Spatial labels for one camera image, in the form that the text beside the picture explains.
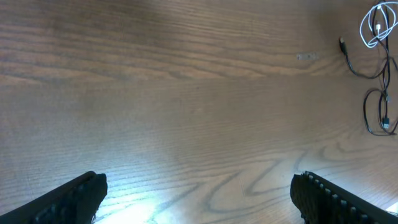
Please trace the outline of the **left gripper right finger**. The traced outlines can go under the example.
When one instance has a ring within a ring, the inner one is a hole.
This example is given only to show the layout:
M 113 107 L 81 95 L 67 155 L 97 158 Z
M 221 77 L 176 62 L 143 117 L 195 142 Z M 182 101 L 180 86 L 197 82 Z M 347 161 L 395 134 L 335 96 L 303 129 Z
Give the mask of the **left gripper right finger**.
M 397 224 L 397 214 L 376 207 L 309 171 L 293 176 L 290 198 L 305 223 Z

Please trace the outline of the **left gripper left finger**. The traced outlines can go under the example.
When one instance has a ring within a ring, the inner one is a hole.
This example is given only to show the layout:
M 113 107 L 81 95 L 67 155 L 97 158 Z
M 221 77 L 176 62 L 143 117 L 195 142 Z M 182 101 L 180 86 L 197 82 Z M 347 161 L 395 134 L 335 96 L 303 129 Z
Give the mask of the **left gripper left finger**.
M 105 174 L 93 171 L 59 186 L 41 197 L 1 215 L 8 224 L 90 224 L 107 195 Z

